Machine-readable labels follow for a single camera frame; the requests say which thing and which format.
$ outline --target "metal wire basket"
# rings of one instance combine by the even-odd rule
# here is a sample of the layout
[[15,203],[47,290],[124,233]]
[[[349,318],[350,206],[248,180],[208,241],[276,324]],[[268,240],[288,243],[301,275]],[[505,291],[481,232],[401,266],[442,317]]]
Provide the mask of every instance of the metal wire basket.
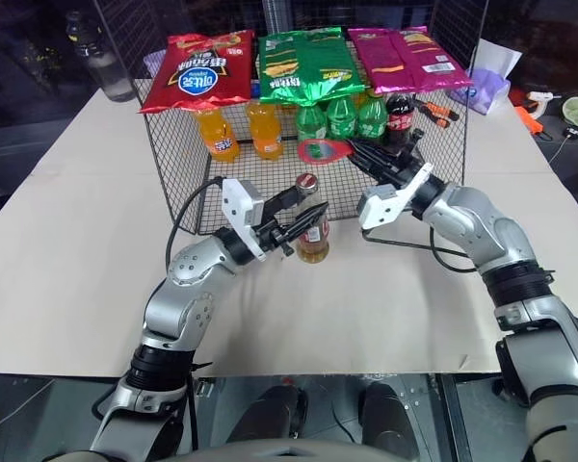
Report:
[[[165,49],[167,35],[187,32],[218,35],[253,29],[261,37],[287,30],[332,25],[404,28],[426,24],[446,51],[469,68],[482,32],[487,4],[487,0],[94,1],[141,101],[145,100],[152,85],[144,57]],[[460,119],[449,128],[441,129],[416,111],[413,125],[426,133],[419,142],[419,149],[424,159],[435,165],[434,173],[446,181],[462,183],[466,102],[455,102],[442,90],[421,94],[420,97],[448,106],[460,115]],[[244,106],[223,108],[223,115],[232,125],[241,148],[240,156],[232,164],[211,160],[199,135],[197,122],[188,112],[168,110],[157,115],[144,115],[171,219],[175,219],[188,195],[207,178],[222,175],[247,179],[268,197],[294,184],[296,177],[304,171],[311,171],[319,178],[323,199],[329,202],[329,219],[354,217],[357,201],[363,190],[373,184],[372,180],[348,161],[321,167],[302,163],[297,156],[295,107],[283,107],[277,111],[282,126],[282,157],[278,161],[261,160],[252,146]],[[281,221],[291,217],[291,211],[280,215]],[[209,189],[184,216],[180,227],[190,233],[208,234],[224,224],[220,193]]]

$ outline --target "green chip bag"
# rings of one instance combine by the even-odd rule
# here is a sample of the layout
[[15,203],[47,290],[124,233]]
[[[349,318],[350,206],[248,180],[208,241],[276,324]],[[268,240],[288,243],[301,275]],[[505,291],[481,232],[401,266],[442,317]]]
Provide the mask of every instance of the green chip bag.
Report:
[[313,106],[364,91],[340,27],[259,39],[261,101]]

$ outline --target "pliers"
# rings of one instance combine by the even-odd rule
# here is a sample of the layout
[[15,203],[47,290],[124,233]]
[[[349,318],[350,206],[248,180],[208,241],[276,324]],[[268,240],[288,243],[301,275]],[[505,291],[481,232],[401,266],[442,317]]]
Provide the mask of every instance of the pliers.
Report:
[[413,98],[413,101],[415,103],[415,106],[417,107],[417,110],[424,116],[432,120],[439,127],[447,128],[450,126],[450,120],[455,122],[460,118],[460,116],[454,111],[452,111],[450,108],[438,106],[434,104],[432,101],[425,103],[424,101],[420,101],[417,98]]

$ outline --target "table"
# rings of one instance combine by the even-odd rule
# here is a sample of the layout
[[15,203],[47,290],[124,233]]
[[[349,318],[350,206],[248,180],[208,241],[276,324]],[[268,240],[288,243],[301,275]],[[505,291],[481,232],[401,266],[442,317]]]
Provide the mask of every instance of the table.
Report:
[[[98,92],[0,213],[0,372],[126,370],[171,226],[136,111]],[[510,105],[471,113],[469,127],[465,183],[518,219],[578,316],[578,206]],[[366,243],[355,219],[330,227],[319,265],[276,252],[247,268],[197,351],[214,361],[206,375],[498,370],[478,275]],[[427,232],[406,216],[376,235],[425,243]],[[174,248],[197,239],[181,233]]]

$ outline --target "green soda bottle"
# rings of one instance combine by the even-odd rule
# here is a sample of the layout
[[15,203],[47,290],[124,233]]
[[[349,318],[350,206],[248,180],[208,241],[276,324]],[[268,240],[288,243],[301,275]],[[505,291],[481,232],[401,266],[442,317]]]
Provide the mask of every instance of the green soda bottle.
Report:
[[382,94],[368,90],[368,99],[357,112],[357,134],[362,138],[378,140],[385,131],[387,110]]
[[343,140],[354,135],[357,110],[350,96],[332,99],[326,114],[330,138]]
[[326,115],[317,105],[300,106],[296,116],[298,141],[326,137]]

